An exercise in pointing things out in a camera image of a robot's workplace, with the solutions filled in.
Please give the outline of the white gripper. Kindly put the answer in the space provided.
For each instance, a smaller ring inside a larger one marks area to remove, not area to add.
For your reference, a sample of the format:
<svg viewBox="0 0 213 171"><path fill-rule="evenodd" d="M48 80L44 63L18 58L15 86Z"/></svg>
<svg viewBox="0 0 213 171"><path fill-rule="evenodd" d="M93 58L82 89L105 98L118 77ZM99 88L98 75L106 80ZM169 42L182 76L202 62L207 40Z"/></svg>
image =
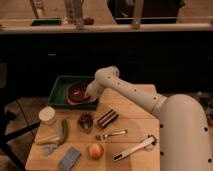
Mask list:
<svg viewBox="0 0 213 171"><path fill-rule="evenodd" d="M89 98L90 102L94 102L101 96L104 89L105 87L102 86L97 80L93 80L88 84L85 95Z"/></svg>

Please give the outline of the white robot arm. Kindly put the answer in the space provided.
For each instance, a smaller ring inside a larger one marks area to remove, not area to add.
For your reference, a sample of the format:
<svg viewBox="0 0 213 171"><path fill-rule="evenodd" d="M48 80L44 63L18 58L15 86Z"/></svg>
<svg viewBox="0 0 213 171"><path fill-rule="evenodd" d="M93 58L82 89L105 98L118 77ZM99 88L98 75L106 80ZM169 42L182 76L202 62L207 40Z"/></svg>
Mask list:
<svg viewBox="0 0 213 171"><path fill-rule="evenodd" d="M91 101L111 88L155 116L160 128L160 171L213 171L213 154L205 112L184 94L165 97L119 78L115 66L101 68L86 88Z"/></svg>

